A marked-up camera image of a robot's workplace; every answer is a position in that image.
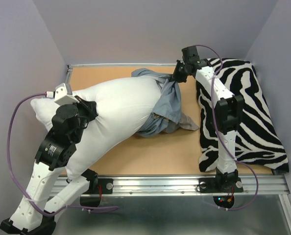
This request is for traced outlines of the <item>white pillow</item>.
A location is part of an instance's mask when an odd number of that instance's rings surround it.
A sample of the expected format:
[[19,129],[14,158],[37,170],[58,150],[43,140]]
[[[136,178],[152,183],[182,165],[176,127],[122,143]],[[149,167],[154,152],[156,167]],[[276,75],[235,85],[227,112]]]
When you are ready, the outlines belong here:
[[71,180],[144,125],[161,97],[161,89],[153,77],[140,76],[102,82],[73,91],[73,95],[96,102],[98,116],[84,130],[65,167]]

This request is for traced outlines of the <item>grey-blue pillowcase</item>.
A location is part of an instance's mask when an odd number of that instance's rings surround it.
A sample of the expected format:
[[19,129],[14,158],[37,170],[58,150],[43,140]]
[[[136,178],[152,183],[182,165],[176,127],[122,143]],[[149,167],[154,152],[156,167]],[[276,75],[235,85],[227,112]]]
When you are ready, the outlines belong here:
[[160,89],[160,98],[146,122],[137,131],[137,135],[149,138],[161,132],[170,134],[179,128],[190,131],[199,129],[192,118],[182,112],[180,87],[172,79],[172,74],[141,68],[134,70],[131,75],[133,77],[149,76],[156,81]]

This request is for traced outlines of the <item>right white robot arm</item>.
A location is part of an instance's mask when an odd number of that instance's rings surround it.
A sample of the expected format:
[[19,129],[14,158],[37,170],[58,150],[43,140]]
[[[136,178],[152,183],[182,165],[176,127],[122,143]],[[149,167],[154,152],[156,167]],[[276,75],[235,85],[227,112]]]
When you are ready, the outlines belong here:
[[241,123],[244,99],[234,95],[220,81],[207,59],[201,59],[197,46],[182,49],[182,60],[176,62],[172,79],[186,82],[193,76],[211,97],[213,126],[218,137],[218,163],[214,177],[199,181],[201,193],[228,192],[240,181],[235,156],[237,129]]

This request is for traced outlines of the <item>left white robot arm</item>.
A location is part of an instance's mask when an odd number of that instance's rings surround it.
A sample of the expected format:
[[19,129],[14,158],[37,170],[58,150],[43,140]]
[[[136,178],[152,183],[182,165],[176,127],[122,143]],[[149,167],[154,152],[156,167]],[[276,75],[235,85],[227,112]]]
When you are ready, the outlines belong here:
[[52,127],[41,142],[26,189],[15,212],[3,220],[0,229],[9,235],[50,235],[56,219],[82,193],[97,189],[97,173],[87,169],[55,197],[49,195],[58,176],[76,152],[83,131],[97,117],[96,102],[70,96],[59,105]]

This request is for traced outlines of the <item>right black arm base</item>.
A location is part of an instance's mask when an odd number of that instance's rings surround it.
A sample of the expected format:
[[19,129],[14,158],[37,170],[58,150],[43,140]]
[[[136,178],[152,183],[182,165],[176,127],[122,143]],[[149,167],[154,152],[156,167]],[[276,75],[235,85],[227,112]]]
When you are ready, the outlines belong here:
[[206,177],[198,178],[195,190],[201,194],[211,194],[214,206],[230,210],[235,203],[235,194],[243,192],[243,184],[239,177],[224,185],[220,185],[215,177]]

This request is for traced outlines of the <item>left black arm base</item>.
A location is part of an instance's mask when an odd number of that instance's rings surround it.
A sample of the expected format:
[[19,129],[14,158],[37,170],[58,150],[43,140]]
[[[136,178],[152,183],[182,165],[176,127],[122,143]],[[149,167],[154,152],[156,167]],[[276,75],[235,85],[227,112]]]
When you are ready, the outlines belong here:
[[112,178],[98,178],[96,182],[90,183],[89,189],[80,197],[80,205],[85,207],[98,207],[102,196],[113,193]]

